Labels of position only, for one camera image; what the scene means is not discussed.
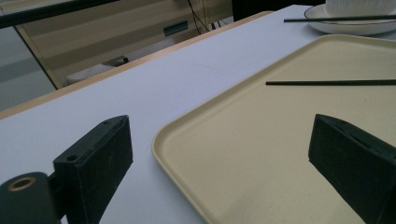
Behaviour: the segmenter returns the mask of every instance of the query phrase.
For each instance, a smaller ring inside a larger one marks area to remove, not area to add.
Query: table
[[[5,111],[0,182],[33,171],[51,174],[53,159],[83,134],[126,114],[134,163],[102,223],[204,223],[152,157],[151,141],[168,122],[323,35],[303,23],[283,23],[306,9],[284,8]],[[378,37],[396,39],[396,33]]]

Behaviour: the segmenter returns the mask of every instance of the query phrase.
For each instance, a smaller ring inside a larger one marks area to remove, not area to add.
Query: tray rim
[[[244,89],[244,87],[248,86],[249,84],[253,83],[257,79],[262,78],[262,74],[270,73],[272,70],[276,69],[279,64],[287,63],[291,60],[296,54],[303,53],[305,51],[310,50],[314,46],[320,45],[323,42],[328,41],[349,41],[349,42],[363,42],[369,43],[371,45],[377,44],[391,44],[394,45],[396,48],[396,41],[387,40],[387,39],[380,39],[375,37],[367,37],[367,36],[356,36],[356,35],[323,35],[319,38],[309,42],[308,44],[303,45],[302,47],[298,48],[297,50],[292,51],[291,53],[285,55],[284,57],[278,59],[274,63],[269,64],[268,66],[264,67],[262,70],[254,73],[252,76],[246,77],[240,82],[232,85],[230,88],[222,91],[221,93],[217,94],[216,96],[212,97],[211,99],[201,103],[200,105],[196,106],[192,110],[180,115],[176,119],[168,122],[165,126],[163,126],[156,134],[151,142],[151,153],[153,154],[155,160],[160,164],[162,169],[168,175],[168,177],[172,180],[172,182],[177,186],[177,188],[182,192],[184,197],[187,198],[189,203],[194,207],[194,209],[200,214],[200,216],[207,221],[208,223],[216,222],[216,218],[211,216],[206,210],[204,206],[200,205],[200,202],[194,199],[194,193],[190,190],[187,185],[183,184],[181,178],[177,178],[177,175],[173,172],[172,168],[167,166],[165,161],[161,159],[161,153],[158,151],[160,149],[157,148],[157,145],[161,143],[160,138],[166,137],[168,135],[167,130],[173,130],[174,126],[177,126],[179,123],[183,123],[183,120],[188,120],[191,117],[195,117],[201,113],[201,111],[205,110],[208,107],[212,107],[217,104],[217,101],[221,98],[229,98],[230,95],[238,93],[238,89]]]

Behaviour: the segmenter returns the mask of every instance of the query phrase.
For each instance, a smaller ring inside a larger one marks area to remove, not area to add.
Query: wooden table edge
[[[82,80],[82,81],[80,81],[78,83],[75,83],[73,85],[64,87],[62,89],[59,89],[57,91],[48,93],[46,95],[37,97],[37,98],[35,98],[35,99],[31,100],[31,101],[22,103],[20,105],[12,106],[11,108],[8,108],[8,109],[5,109],[3,111],[0,111],[0,119],[8,118],[8,117],[13,116],[15,114],[21,113],[22,111],[28,110],[28,109],[33,108],[35,106],[42,105],[42,104],[44,104],[46,102],[49,102],[49,101],[54,100],[54,99],[57,99],[57,98],[59,98],[61,96],[64,96],[64,95],[70,93],[70,92],[80,90],[80,89],[82,89],[84,87],[87,87],[87,86],[93,84],[93,83],[102,81],[102,80],[104,80],[104,79],[106,79],[108,77],[115,76],[116,74],[119,74],[119,73],[121,73],[123,71],[126,71],[128,69],[136,67],[136,66],[138,66],[138,65],[140,65],[142,63],[146,63],[146,62],[149,62],[149,61],[151,61],[153,59],[159,58],[159,57],[161,57],[161,56],[163,56],[163,55],[165,55],[167,53],[176,51],[178,49],[182,49],[184,47],[187,47],[188,45],[191,45],[191,44],[196,43],[198,41],[201,41],[203,39],[209,38],[210,36],[217,35],[217,34],[222,33],[224,31],[233,29],[234,27],[242,25],[242,24],[245,24],[245,23],[247,23],[249,21],[254,21],[254,20],[256,20],[256,19],[258,19],[260,17],[263,17],[263,16],[266,16],[266,15],[270,14],[271,12],[273,12],[273,11],[260,12],[258,14],[253,15],[253,16],[244,18],[244,19],[242,19],[240,21],[236,21],[236,22],[233,22],[233,23],[231,23],[229,25],[222,26],[219,29],[213,30],[213,31],[208,32],[208,33],[204,33],[202,35],[198,35],[198,36],[196,36],[194,38],[191,38],[191,39],[188,39],[188,40],[183,41],[181,43],[175,44],[174,46],[171,46],[169,48],[156,51],[156,52],[154,52],[154,53],[152,53],[150,55],[147,55],[147,56],[142,57],[140,59],[134,60],[134,61],[129,62],[127,64],[124,64],[122,66],[115,67],[115,68],[113,68],[113,69],[111,69],[109,71],[106,71],[106,72],[104,72],[102,74],[99,74],[97,76],[87,78],[87,79]]]

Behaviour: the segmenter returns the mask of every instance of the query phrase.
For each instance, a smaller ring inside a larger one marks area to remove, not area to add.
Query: tray
[[[323,36],[160,130],[152,152],[208,223],[362,223],[308,161],[316,114],[396,146],[396,87],[266,86],[396,78],[396,42]]]

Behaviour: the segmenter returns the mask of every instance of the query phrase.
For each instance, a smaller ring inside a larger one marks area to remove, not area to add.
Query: black plastic part
[[[396,148],[316,115],[309,160],[366,223],[396,223]]]
[[[127,116],[102,122],[56,158],[56,180],[69,200],[68,222],[99,223],[132,162]]]
[[[23,24],[26,22],[39,21],[49,17],[59,16],[90,7],[97,7],[116,1],[120,0],[75,0],[65,3],[59,3],[53,6],[16,12],[13,14],[0,16],[0,29]]]
[[[164,27],[163,33],[165,36],[169,36],[187,29],[189,29],[189,23],[187,21],[181,21],[179,23]]]
[[[8,180],[0,187],[0,223],[59,223],[47,175],[30,173]]]

